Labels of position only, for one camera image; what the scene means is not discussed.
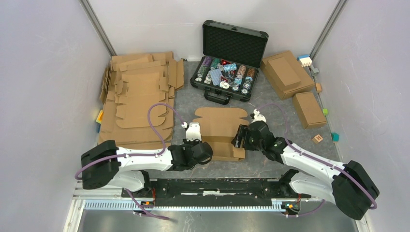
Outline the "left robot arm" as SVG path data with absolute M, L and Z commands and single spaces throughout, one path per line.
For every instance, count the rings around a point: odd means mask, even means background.
M 135 150 L 108 140 L 81 156 L 82 168 L 75 178 L 82 180 L 83 189 L 99 189 L 106 185 L 128 189 L 140 197 L 152 191 L 148 170 L 185 171 L 212 160 L 208 143 L 187 142 L 164 150 Z

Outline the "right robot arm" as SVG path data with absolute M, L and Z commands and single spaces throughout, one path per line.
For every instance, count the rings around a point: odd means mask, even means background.
M 297 168 L 279 184 L 285 197 L 296 193 L 315 196 L 333 203 L 354 220 L 361 220 L 368 210 L 378 206 L 380 191 L 360 163 L 343 163 L 309 152 L 287 138 L 276 137 L 263 121 L 240 125 L 231 143 L 236 148 L 261 151 L 271 161 Z

